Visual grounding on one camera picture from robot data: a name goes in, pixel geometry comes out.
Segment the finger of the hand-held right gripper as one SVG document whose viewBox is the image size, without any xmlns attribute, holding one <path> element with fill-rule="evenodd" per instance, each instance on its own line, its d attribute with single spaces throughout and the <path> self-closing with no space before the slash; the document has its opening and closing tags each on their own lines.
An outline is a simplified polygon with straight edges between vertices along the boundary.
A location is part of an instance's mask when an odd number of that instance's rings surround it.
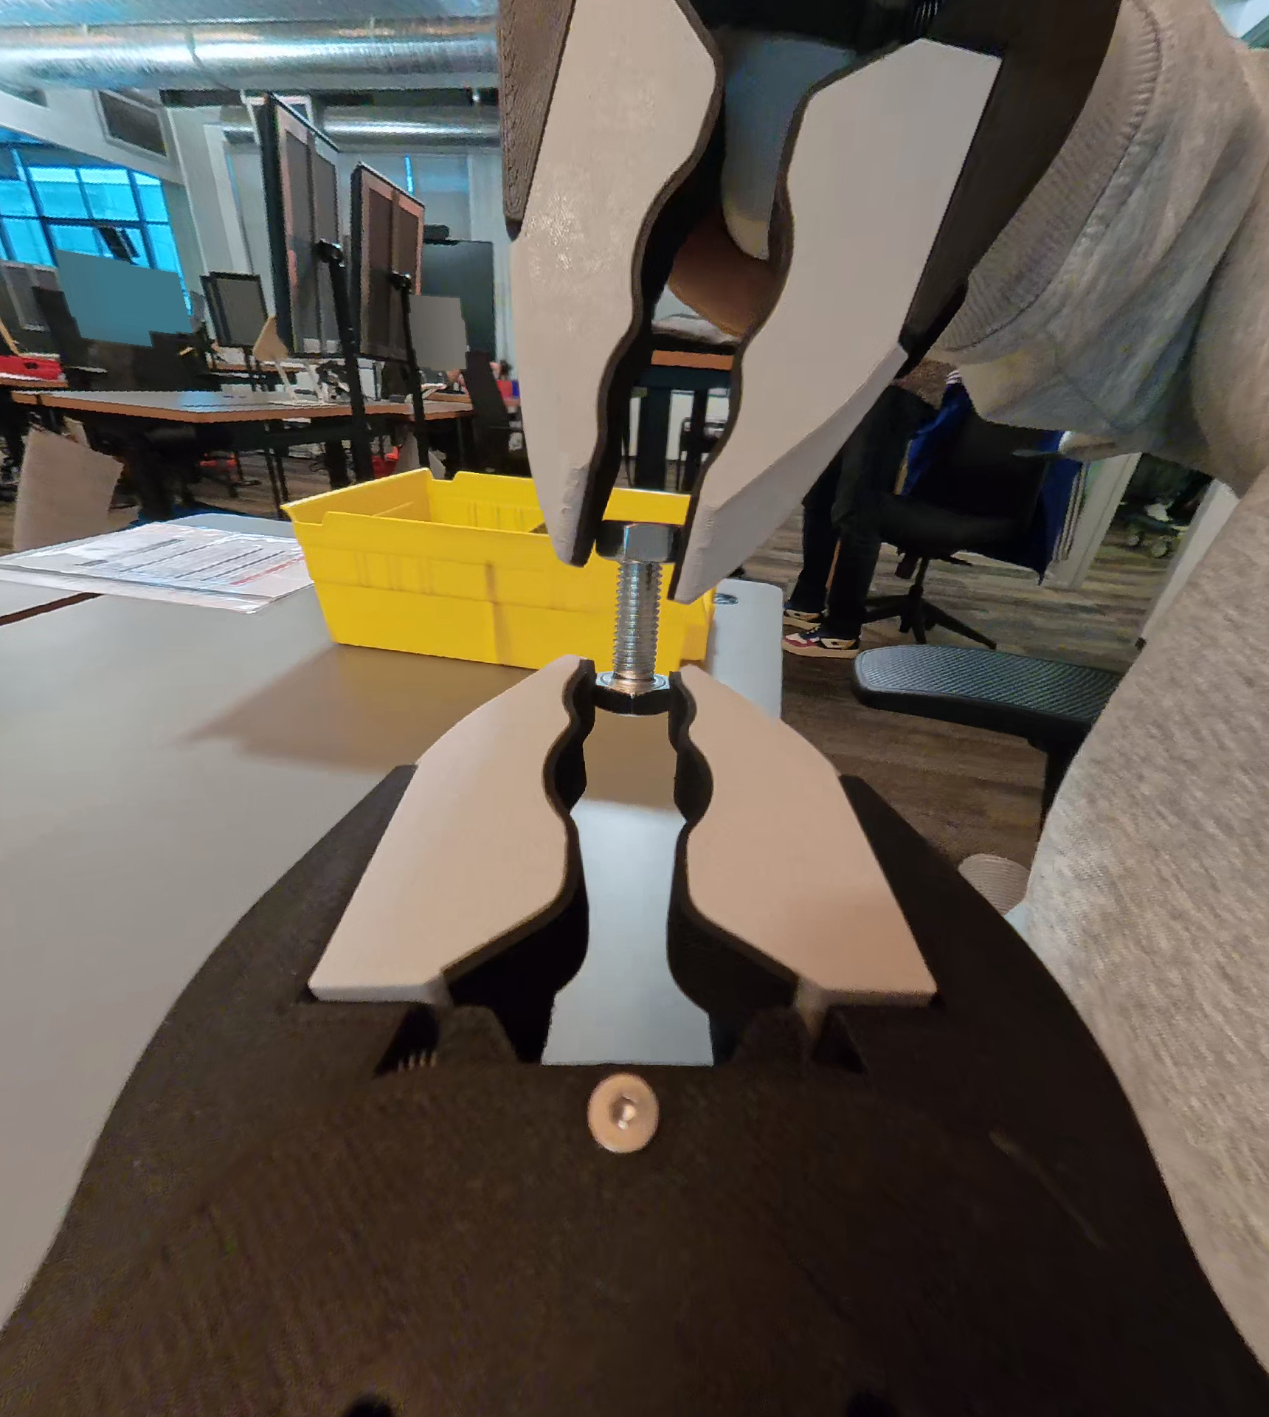
<svg viewBox="0 0 1269 1417">
<path fill-rule="evenodd" d="M 510 5 L 510 291 L 527 460 L 556 559 L 585 565 L 650 356 L 722 74 L 688 2 Z"/>
<path fill-rule="evenodd" d="M 712 592 L 779 529 L 905 363 L 900 333 L 999 65 L 910 44 L 805 100 L 779 190 L 783 286 L 738 353 L 674 601 Z"/>
</svg>

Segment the yellow plastic bin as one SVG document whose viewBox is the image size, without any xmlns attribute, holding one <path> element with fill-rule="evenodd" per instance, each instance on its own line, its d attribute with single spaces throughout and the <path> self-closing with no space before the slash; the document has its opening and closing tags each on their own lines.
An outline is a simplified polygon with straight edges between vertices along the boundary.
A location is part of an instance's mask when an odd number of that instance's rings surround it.
<svg viewBox="0 0 1269 1417">
<path fill-rule="evenodd" d="M 334 642 L 517 669 L 615 668 L 618 569 L 565 565 L 532 480 L 428 469 L 284 506 Z"/>
</svg>

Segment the steel hex bolt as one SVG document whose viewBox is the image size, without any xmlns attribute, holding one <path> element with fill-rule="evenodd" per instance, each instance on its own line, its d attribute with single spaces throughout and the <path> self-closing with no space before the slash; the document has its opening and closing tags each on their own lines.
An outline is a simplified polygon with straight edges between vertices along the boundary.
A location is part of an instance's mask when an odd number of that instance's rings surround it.
<svg viewBox="0 0 1269 1417">
<path fill-rule="evenodd" d="M 612 668 L 595 676 L 593 700 L 623 717 L 667 710 L 667 676 L 658 669 L 663 565 L 629 560 L 618 569 Z"/>
</svg>

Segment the orange-edged standing desk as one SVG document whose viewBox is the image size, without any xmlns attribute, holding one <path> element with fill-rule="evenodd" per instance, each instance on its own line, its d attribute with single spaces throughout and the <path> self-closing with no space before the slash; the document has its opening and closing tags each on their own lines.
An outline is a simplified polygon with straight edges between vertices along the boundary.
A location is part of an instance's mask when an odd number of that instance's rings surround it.
<svg viewBox="0 0 1269 1417">
<path fill-rule="evenodd" d="M 719 395 L 723 397 L 723 413 L 728 413 L 732 366 L 732 355 L 722 351 L 658 349 L 652 355 L 646 376 L 637 382 L 642 409 L 637 414 L 632 487 L 644 490 L 663 490 L 665 487 L 667 436 L 677 394 L 693 397 L 690 446 L 682 456 L 681 488 L 693 487 L 722 436 L 723 422 L 719 419 L 712 421 L 710 404 L 714 395 Z"/>
</svg>

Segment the grey desk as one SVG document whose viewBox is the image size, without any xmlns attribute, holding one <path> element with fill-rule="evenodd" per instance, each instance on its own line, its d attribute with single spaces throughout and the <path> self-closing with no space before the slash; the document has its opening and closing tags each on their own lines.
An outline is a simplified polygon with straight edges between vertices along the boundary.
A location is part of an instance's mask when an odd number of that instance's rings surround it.
<svg viewBox="0 0 1269 1417">
<path fill-rule="evenodd" d="M 51 1361 L 36 1310 L 86 1322 L 216 1170 L 498 1069 L 382 1074 L 400 1013 L 308 1002 L 272 933 L 365 869 L 393 771 L 529 676 L 340 646 L 311 592 L 0 628 L 0 1415 Z"/>
</svg>

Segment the wooden-edged background desk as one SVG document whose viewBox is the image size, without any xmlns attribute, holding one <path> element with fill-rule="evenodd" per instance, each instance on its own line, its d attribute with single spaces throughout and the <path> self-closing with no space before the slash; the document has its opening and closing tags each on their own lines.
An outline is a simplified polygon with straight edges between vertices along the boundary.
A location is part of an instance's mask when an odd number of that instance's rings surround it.
<svg viewBox="0 0 1269 1417">
<path fill-rule="evenodd" d="M 328 487 L 374 480 L 371 436 L 415 425 L 411 400 L 366 401 L 354 414 L 347 401 L 292 400 L 279 394 L 100 394 L 15 391 L 13 401 L 32 413 L 50 411 L 79 419 L 88 433 L 119 449 L 132 480 L 143 523 L 179 516 L 176 468 L 202 452 L 259 452 L 283 456 L 322 447 Z"/>
</svg>

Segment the person's right hand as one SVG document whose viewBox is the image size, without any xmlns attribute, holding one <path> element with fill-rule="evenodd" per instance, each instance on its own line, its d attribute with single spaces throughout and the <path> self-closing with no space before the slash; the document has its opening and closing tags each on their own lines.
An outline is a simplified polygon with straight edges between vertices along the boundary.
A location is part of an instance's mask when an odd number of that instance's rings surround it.
<svg viewBox="0 0 1269 1417">
<path fill-rule="evenodd" d="M 728 230 L 723 208 L 710 206 L 678 247 L 667 289 L 704 322 L 733 337 L 755 331 L 775 307 L 782 270 L 751 258 Z"/>
</svg>

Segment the dark flat monitor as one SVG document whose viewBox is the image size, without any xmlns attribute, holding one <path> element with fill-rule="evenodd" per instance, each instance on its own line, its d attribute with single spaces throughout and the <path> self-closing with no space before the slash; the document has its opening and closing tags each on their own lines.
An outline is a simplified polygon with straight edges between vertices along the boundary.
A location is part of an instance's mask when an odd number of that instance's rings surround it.
<svg viewBox="0 0 1269 1417">
<path fill-rule="evenodd" d="M 418 293 L 460 301 L 467 349 L 498 356 L 496 258 L 489 241 L 425 241 Z"/>
</svg>

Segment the black monitor stand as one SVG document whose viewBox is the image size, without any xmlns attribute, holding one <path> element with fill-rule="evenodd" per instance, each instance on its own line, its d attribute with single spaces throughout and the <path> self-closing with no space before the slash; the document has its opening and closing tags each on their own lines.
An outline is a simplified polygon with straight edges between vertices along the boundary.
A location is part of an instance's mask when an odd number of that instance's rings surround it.
<svg viewBox="0 0 1269 1417">
<path fill-rule="evenodd" d="M 376 469 L 347 258 L 340 243 L 325 239 L 316 239 L 311 254 L 328 272 L 351 404 L 351 468 L 354 482 L 363 484 L 376 478 Z"/>
<path fill-rule="evenodd" d="M 418 453 L 418 466 L 432 469 L 430 440 L 428 440 L 428 421 L 425 411 L 425 389 L 421 379 L 418 355 L 412 331 L 412 277 L 407 272 L 388 272 L 388 282 L 398 298 L 400 309 L 400 341 L 402 341 L 402 366 L 411 391 L 411 413 L 415 422 L 415 447 Z"/>
</svg>

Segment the large black monitor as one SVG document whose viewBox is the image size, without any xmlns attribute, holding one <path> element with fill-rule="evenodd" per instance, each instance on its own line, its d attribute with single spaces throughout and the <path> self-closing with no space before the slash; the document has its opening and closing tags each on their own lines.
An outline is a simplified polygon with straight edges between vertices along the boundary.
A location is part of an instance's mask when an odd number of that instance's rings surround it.
<svg viewBox="0 0 1269 1417">
<path fill-rule="evenodd" d="M 340 150 L 279 94 L 255 108 L 274 319 L 292 356 L 336 356 L 340 333 L 331 266 L 342 247 Z"/>
<path fill-rule="evenodd" d="M 405 363 L 400 279 L 421 286 L 425 205 L 359 162 L 351 173 L 351 291 L 361 356 Z"/>
</svg>

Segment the blue jacket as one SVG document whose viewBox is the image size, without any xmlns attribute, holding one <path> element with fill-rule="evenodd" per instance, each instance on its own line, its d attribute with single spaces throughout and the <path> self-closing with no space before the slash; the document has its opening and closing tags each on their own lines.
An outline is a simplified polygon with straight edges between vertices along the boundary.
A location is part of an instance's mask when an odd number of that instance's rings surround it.
<svg viewBox="0 0 1269 1417">
<path fill-rule="evenodd" d="M 1008 474 L 981 469 L 949 469 L 963 452 L 970 453 L 970 463 L 987 453 L 990 460 L 1003 456 L 1019 466 L 1019 452 L 1059 452 L 1063 433 L 1015 428 L 982 421 L 968 389 L 959 376 L 943 386 L 942 405 L 935 417 L 912 436 L 906 453 L 906 471 L 900 495 L 927 502 L 949 505 L 973 516 L 997 516 L 1012 508 L 1015 487 Z M 1069 457 L 1050 457 L 1043 463 L 1044 480 L 1036 495 L 1027 526 L 1010 542 L 990 547 L 990 559 L 1019 565 L 1044 582 L 1057 553 L 1057 544 L 1069 520 L 1082 463 Z"/>
</svg>

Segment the small black monitor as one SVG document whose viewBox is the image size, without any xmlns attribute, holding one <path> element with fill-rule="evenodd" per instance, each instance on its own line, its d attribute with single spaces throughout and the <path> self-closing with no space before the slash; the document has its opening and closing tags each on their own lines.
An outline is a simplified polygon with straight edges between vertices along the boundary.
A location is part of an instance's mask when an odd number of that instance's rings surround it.
<svg viewBox="0 0 1269 1417">
<path fill-rule="evenodd" d="M 216 345 L 252 353 L 271 319 L 262 279 L 250 272 L 207 272 L 200 282 Z"/>
</svg>

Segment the blue-lit window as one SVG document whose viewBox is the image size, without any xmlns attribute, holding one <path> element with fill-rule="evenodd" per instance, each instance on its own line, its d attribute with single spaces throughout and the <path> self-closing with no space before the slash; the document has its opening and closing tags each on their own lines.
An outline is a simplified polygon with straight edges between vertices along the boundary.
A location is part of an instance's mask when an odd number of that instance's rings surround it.
<svg viewBox="0 0 1269 1417">
<path fill-rule="evenodd" d="M 0 258 L 56 266 L 61 254 L 125 258 L 184 275 L 164 182 L 125 167 L 44 162 L 0 150 Z"/>
</svg>

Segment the tan panel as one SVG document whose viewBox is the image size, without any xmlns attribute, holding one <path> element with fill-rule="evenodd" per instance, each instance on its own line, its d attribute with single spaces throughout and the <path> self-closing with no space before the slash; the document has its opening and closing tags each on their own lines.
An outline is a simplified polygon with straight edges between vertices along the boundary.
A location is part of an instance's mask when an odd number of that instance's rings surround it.
<svg viewBox="0 0 1269 1417">
<path fill-rule="evenodd" d="M 34 553 L 110 529 L 125 463 L 72 436 L 34 428 L 23 443 L 13 551 Z"/>
</svg>

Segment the silver ceiling duct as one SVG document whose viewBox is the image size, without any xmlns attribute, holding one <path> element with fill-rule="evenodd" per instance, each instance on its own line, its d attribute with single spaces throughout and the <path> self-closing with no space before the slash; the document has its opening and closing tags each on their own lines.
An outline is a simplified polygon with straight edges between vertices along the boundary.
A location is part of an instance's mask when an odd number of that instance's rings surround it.
<svg viewBox="0 0 1269 1417">
<path fill-rule="evenodd" d="M 494 108 L 294 108 L 294 114 L 340 149 L 494 149 L 501 143 Z"/>
<path fill-rule="evenodd" d="M 498 86 L 489 17 L 0 28 L 0 89 L 10 91 Z"/>
</svg>

